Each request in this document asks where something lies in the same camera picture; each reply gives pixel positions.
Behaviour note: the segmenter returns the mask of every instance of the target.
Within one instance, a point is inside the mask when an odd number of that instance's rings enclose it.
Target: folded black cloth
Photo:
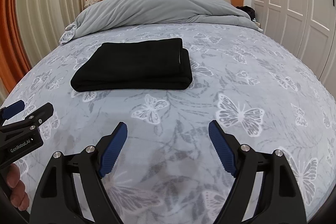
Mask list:
[[[74,74],[74,90],[184,90],[192,82],[188,50],[181,38],[103,43]]]

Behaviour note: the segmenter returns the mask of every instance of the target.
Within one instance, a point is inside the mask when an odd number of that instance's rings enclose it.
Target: black bag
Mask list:
[[[246,12],[250,16],[251,20],[255,19],[255,11],[251,7],[248,7],[248,6],[239,7],[239,6],[237,6],[236,8]]]

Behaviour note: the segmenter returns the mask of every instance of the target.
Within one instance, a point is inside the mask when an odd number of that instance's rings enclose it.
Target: orange curtain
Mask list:
[[[0,78],[8,92],[30,69],[17,28],[15,0],[0,0]]]

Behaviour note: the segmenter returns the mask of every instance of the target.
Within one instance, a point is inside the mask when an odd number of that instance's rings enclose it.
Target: hand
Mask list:
[[[29,197],[25,192],[25,184],[20,180],[20,170],[16,164],[11,164],[7,175],[7,185],[12,189],[10,201],[15,208],[25,211],[29,207]]]

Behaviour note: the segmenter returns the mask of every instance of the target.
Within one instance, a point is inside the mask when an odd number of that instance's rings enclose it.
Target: gray blanket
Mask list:
[[[247,13],[224,0],[103,0],[81,12],[59,44],[97,31],[154,23],[226,24],[258,30]]]

